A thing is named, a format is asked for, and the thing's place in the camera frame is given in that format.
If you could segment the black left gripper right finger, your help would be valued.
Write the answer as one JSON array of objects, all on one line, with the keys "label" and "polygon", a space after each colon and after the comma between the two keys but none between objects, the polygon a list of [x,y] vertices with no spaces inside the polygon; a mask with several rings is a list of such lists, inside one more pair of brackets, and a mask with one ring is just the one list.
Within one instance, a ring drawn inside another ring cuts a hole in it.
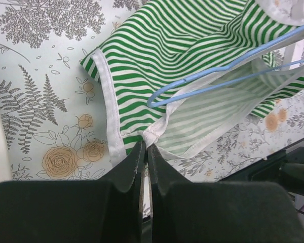
[{"label": "black left gripper right finger", "polygon": [[289,192],[274,182],[194,183],[147,150],[152,242],[304,242]]}]

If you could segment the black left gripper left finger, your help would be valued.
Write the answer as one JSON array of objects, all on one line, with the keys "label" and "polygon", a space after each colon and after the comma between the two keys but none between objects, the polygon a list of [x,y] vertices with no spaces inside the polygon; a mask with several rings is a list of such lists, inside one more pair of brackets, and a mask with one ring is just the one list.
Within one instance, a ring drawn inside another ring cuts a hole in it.
[{"label": "black left gripper left finger", "polygon": [[0,242],[141,242],[145,143],[99,179],[0,183]]}]

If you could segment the blue wire hanger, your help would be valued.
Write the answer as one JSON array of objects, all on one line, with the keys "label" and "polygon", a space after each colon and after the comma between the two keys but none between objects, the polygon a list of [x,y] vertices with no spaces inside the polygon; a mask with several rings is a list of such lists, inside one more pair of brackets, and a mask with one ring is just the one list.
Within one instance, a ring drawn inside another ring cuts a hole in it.
[{"label": "blue wire hanger", "polygon": [[147,101],[147,106],[150,107],[150,108],[155,108],[155,107],[158,107],[158,106],[162,106],[162,105],[166,105],[166,104],[169,104],[169,103],[172,103],[174,101],[178,101],[178,100],[181,100],[181,99],[184,99],[184,98],[189,98],[190,96],[193,96],[193,95],[196,95],[196,94],[199,94],[199,93],[202,93],[203,91],[196,91],[196,92],[192,92],[191,94],[183,94],[183,95],[179,95],[179,98],[169,98],[167,100],[164,100],[164,101],[160,101],[160,102],[154,102],[154,100],[160,96],[161,94],[165,93],[166,91],[168,90],[171,90],[171,89],[174,89],[178,86],[182,86],[184,84],[188,84],[192,81],[195,81],[199,78],[203,78],[205,76],[208,76],[209,74],[212,74],[212,73],[215,73],[215,74],[220,74],[224,71],[227,71],[235,66],[237,66],[238,64],[242,64],[243,61],[246,61],[248,58],[251,58],[253,57],[255,54],[260,54],[261,52],[266,52],[269,50],[269,48],[273,47],[274,45],[276,44],[282,44],[284,41],[287,41],[289,40],[290,38],[292,37],[295,37],[296,35],[298,34],[301,34],[302,32],[304,32],[304,25],[303,26],[300,26],[299,28],[287,33],[287,34],[284,34],[278,38],[276,38],[275,40],[272,40],[266,44],[263,44],[247,53],[245,53],[244,55],[242,55],[241,57],[235,59],[233,62],[231,62],[230,64],[226,65],[226,66],[222,66],[222,67],[212,67],[212,68],[208,68],[208,69],[205,69],[203,71],[200,71],[200,72],[197,72],[195,74],[192,74],[188,77],[185,77],[183,79],[180,79],[178,81],[175,81],[169,85],[166,85],[165,87],[163,88],[160,88],[159,90],[157,90],[156,92],[154,92],[148,99]]}]

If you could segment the green white striped tank top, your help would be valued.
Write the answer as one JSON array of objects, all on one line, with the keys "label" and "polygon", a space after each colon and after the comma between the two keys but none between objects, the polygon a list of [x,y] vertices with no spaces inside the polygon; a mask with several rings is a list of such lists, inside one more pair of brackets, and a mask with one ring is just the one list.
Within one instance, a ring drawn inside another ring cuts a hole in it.
[{"label": "green white striped tank top", "polygon": [[166,159],[192,158],[247,115],[266,117],[275,101],[304,89],[304,59],[279,64],[275,51],[304,32],[220,74],[168,90],[154,102],[202,93],[150,108],[149,97],[175,81],[230,64],[304,25],[304,1],[149,1],[83,61],[101,83],[111,163],[138,141]]}]

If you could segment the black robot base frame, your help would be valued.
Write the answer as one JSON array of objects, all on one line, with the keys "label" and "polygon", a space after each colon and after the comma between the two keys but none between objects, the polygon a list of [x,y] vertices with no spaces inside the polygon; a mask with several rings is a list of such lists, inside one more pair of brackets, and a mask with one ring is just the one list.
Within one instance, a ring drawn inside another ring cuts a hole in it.
[{"label": "black robot base frame", "polygon": [[[304,138],[225,176],[222,181],[274,182],[289,193],[304,196]],[[304,205],[296,211],[304,215]]]}]

